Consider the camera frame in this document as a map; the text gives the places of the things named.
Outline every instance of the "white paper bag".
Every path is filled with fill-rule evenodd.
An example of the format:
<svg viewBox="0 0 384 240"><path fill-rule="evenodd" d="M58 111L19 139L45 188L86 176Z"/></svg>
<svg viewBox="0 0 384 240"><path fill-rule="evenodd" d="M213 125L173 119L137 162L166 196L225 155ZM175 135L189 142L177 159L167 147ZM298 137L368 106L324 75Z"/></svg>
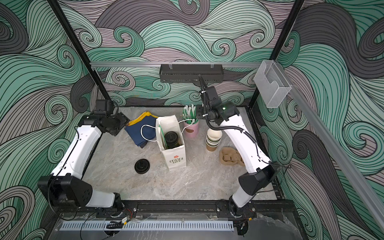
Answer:
<svg viewBox="0 0 384 240"><path fill-rule="evenodd" d="M181 142L182 145L173 149L164 149L163 137L159 126L161 126L164 135L170 131L176 132L179 136L179 142ZM156 140L160 151L163 153L169 170L175 170L187 166L184 139L180 131L179 122L177 121L175 115L158 117L156 119Z"/></svg>

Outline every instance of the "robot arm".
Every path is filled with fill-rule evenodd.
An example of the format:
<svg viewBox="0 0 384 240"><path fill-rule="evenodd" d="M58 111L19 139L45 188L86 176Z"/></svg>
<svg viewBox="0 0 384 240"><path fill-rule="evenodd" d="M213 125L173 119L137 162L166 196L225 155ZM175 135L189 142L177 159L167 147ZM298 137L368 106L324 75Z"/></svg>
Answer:
<svg viewBox="0 0 384 240"><path fill-rule="evenodd" d="M122 209L120 195L100 192L81 180L92 149L102 133L116 136L129 122L118 110L113 114L111 100L97 100L96 110L84 115L67 152L48 176L40 177L37 185L51 206L115 207Z"/></svg>
<svg viewBox="0 0 384 240"><path fill-rule="evenodd" d="M239 126L245 131L248 131L240 115L234 115L228 119L228 121L222 122L220 126ZM269 166L267 162L269 162L270 159L263 153L260 147L256 147L251 139L245 136L244 133L235 129L227 129L224 131L228 134L233 144L239 151L248 173L257 172L257 169L264 169Z"/></svg>
<svg viewBox="0 0 384 240"><path fill-rule="evenodd" d="M92 127L91 125L78 127L67 152L51 174L54 176L71 174L81 179L89 155L100 137L101 131L98 127Z"/></svg>
<svg viewBox="0 0 384 240"><path fill-rule="evenodd" d="M222 103L215 87L207 87L199 76L202 87L203 106L197 107L197 117L205 119L213 130L224 130L244 160L247 173L239 177L240 187L229 199L230 210L234 216L242 215L242 208L252 200L257 191L266 187L280 170L278 163L270 164L270 159L257 145L244 125L240 112L232 102ZM219 127L213 127L214 120Z"/></svg>

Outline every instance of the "pink cup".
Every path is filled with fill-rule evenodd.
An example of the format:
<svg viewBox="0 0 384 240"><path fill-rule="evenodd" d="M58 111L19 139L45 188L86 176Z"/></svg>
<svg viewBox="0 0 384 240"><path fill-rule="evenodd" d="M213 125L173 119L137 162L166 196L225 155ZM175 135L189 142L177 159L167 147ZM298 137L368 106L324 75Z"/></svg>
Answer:
<svg viewBox="0 0 384 240"><path fill-rule="evenodd" d="M184 127L187 127L189 124L184 122ZM184 129L184 134L186 137L196 137L197 134L199 133L199 122L194 123L187 128Z"/></svg>

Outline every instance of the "red wire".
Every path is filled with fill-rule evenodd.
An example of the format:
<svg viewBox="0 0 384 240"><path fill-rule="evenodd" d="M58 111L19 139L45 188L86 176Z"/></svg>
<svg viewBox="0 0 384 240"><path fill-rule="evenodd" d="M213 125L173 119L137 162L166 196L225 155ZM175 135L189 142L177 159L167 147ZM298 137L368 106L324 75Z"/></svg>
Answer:
<svg viewBox="0 0 384 240"><path fill-rule="evenodd" d="M132 212L131 212L131 210L129 210L129 209L126 209L126 210L128 210L128 211L131 213L131 217L130 217L130 218L132 218Z"/></svg>

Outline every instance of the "black lid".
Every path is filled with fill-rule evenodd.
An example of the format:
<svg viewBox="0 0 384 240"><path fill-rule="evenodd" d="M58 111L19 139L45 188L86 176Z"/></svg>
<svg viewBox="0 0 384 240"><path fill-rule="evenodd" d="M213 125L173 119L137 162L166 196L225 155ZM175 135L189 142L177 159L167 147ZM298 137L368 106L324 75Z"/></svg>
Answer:
<svg viewBox="0 0 384 240"><path fill-rule="evenodd" d="M164 136L166 143L168 145L174 145L179 141L179 136L177 135L176 132L167 132Z"/></svg>
<svg viewBox="0 0 384 240"><path fill-rule="evenodd" d="M149 170L149 161L147 159L140 159L135 163L135 171L138 174L144 174Z"/></svg>

